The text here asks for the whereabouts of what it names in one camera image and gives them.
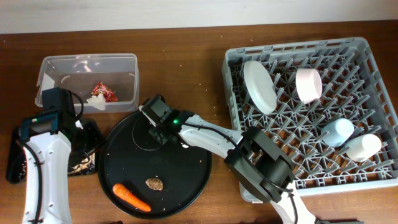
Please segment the white tissue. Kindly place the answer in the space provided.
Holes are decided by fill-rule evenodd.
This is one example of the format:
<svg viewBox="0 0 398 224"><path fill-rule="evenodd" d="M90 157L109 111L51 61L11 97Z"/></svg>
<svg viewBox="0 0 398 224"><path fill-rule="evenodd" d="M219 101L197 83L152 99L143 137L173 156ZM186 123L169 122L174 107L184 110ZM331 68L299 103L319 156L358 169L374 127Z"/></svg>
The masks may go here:
<svg viewBox="0 0 398 224"><path fill-rule="evenodd" d="M104 111L106 109L106 99L102 93L98 95L92 95L87 99L87 103L100 111Z"/></svg>

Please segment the white cup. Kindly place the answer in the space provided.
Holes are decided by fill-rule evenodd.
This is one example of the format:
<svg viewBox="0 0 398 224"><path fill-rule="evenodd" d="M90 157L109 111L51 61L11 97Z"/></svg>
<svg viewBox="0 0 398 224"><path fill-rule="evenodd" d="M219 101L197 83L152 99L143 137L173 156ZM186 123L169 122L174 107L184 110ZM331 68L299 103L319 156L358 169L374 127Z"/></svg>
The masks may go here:
<svg viewBox="0 0 398 224"><path fill-rule="evenodd" d="M381 150L382 141L374 134L364 134L346 143L346 155L353 161L364 162Z"/></svg>

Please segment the grey plate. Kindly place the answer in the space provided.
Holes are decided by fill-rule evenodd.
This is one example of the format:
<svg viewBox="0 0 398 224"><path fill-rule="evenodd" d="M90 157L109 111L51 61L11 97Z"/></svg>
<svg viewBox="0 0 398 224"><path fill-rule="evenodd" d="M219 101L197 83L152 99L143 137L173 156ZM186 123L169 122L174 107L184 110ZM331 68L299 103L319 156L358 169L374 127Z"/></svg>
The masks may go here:
<svg viewBox="0 0 398 224"><path fill-rule="evenodd" d="M247 61L243 76L249 96L263 114L271 114L277 106L274 83L266 68L257 61Z"/></svg>

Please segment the clear plastic bin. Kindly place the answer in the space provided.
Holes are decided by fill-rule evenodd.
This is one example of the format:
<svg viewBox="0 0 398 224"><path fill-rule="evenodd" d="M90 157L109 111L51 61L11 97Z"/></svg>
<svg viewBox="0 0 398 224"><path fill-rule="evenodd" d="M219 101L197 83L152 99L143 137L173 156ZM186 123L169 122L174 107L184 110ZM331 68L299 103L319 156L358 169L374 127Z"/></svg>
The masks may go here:
<svg viewBox="0 0 398 224"><path fill-rule="evenodd" d="M102 82L116 95L112 103L87 102ZM35 104L43 107L42 92L55 87L70 90L84 102L84 114L133 112L139 106L139 69L134 54L83 54L45 57L40 68Z"/></svg>

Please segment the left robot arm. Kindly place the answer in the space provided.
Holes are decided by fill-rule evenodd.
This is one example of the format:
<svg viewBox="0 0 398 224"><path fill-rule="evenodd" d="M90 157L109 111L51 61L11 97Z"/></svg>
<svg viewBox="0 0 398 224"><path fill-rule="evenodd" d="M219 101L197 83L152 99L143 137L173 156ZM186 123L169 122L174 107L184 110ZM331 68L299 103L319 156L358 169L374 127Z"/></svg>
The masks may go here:
<svg viewBox="0 0 398 224"><path fill-rule="evenodd" d="M42 92L43 111L23 120L16 144L27 163L23 223L71 223L68 171L105 143L92 119L76 112L76 93L63 88Z"/></svg>

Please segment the orange carrot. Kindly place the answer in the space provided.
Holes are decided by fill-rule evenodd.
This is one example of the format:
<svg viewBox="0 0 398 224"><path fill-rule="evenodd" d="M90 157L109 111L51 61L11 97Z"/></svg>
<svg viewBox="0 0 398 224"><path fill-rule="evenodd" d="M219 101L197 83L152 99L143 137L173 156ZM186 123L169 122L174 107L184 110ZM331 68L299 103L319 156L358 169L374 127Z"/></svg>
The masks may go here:
<svg viewBox="0 0 398 224"><path fill-rule="evenodd" d="M128 204L136 207L143 212L150 212L152 210L148 204L133 195L131 191L128 190L123 184L115 184L113 186L113 193L121 200L127 202Z"/></svg>

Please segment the grey dishwasher rack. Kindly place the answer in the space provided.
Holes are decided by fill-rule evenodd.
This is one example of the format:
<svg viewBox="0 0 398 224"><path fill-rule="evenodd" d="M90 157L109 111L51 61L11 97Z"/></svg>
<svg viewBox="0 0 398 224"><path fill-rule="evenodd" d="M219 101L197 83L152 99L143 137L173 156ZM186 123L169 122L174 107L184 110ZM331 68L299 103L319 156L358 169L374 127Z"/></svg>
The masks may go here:
<svg viewBox="0 0 398 224"><path fill-rule="evenodd" d="M243 65L260 62L277 95L275 111L265 115L246 89ZM300 101L295 76L300 68L318 71L322 95ZM397 185L397 115L366 39L318 40L229 49L222 67L232 127L261 128L294 162L301 196L335 194ZM346 118L353 137L374 134L381 150L364 162L351 160L346 146L323 142L322 127Z"/></svg>

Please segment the food scraps and rice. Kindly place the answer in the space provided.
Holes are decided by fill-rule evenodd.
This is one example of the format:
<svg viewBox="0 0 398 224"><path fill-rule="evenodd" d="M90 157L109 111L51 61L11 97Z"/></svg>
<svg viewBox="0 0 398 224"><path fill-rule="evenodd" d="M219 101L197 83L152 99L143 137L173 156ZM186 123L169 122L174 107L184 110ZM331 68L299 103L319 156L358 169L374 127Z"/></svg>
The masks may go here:
<svg viewBox="0 0 398 224"><path fill-rule="evenodd" d="M95 155L92 154L88 159L84 159L80 164L72 167L68 173L69 176L74 175L88 175L95 171Z"/></svg>

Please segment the brown walnut shell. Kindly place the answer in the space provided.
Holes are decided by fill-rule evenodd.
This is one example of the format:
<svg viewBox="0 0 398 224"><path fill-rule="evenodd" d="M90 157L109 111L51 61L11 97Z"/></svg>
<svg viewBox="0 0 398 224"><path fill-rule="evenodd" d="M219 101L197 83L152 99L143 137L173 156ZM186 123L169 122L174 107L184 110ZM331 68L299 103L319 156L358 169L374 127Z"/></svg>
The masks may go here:
<svg viewBox="0 0 398 224"><path fill-rule="evenodd" d="M157 177L147 179L146 185L152 190L162 191L164 188L163 182Z"/></svg>

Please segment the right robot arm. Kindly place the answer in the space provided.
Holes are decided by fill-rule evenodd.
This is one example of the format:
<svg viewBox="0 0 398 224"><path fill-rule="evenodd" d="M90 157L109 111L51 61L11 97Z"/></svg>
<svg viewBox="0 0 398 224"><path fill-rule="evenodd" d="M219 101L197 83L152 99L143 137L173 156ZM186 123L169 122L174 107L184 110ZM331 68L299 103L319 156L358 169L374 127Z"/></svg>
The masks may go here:
<svg viewBox="0 0 398 224"><path fill-rule="evenodd" d="M321 223L300 198L294 164L260 129L246 132L209 123L191 111L150 110L145 113L157 139L178 140L223 158L242 186L262 202L271 203L283 223Z"/></svg>

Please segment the blue cup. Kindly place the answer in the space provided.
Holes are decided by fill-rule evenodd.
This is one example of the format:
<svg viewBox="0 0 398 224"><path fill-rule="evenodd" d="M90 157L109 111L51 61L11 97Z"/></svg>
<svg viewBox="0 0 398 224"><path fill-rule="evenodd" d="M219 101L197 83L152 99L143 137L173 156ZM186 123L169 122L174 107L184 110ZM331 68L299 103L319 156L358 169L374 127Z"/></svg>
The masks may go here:
<svg viewBox="0 0 398 224"><path fill-rule="evenodd" d="M353 134L354 125L346 118L339 118L327 124L321 130L325 134L323 142L332 147L339 147Z"/></svg>

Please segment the red snack wrapper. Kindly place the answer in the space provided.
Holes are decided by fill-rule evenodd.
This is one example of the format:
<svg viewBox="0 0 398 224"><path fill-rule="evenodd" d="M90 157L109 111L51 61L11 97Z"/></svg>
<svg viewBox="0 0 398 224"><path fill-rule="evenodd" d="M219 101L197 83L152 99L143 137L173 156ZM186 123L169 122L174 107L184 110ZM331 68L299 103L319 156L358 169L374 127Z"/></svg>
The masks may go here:
<svg viewBox="0 0 398 224"><path fill-rule="evenodd" d="M115 95L114 91L107 87L103 82L98 82L91 94L95 96L103 94L105 102L107 103L118 102L118 98Z"/></svg>

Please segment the round black serving tray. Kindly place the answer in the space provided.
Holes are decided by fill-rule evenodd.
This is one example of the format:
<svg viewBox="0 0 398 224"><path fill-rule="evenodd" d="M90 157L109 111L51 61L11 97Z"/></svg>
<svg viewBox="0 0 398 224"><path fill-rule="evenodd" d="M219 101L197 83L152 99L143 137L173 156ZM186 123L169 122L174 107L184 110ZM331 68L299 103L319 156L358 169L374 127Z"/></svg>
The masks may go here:
<svg viewBox="0 0 398 224"><path fill-rule="evenodd" d="M150 127L138 111L115 125L99 151L98 177L106 196L120 210L137 218L160 219L187 208L203 192L210 177L212 154L171 142L159 146L149 134ZM163 182L162 191L146 185L153 177ZM117 197L113 186L118 183L152 210L143 212Z"/></svg>

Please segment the pink bowl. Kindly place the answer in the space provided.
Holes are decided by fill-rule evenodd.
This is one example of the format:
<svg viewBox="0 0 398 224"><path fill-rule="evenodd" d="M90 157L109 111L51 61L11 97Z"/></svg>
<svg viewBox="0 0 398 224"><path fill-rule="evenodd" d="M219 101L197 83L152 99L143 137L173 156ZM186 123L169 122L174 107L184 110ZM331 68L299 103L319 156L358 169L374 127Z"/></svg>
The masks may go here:
<svg viewBox="0 0 398 224"><path fill-rule="evenodd" d="M322 80L317 70L300 68L295 76L295 86L300 101L305 104L319 99L322 95Z"/></svg>

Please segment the black rectangular tray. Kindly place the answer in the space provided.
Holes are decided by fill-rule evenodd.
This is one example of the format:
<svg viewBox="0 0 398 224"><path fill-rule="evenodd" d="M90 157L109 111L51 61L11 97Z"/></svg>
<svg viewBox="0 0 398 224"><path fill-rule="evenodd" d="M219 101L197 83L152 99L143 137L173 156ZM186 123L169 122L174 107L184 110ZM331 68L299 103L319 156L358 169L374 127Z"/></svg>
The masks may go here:
<svg viewBox="0 0 398 224"><path fill-rule="evenodd" d="M96 154L106 142L93 119L81 121L85 137L84 143L72 149L68 162L68 176L90 175L97 171ZM16 143L20 139L19 127L11 135L9 158L7 162L6 180L11 184L19 184L26 180L27 162L24 150Z"/></svg>

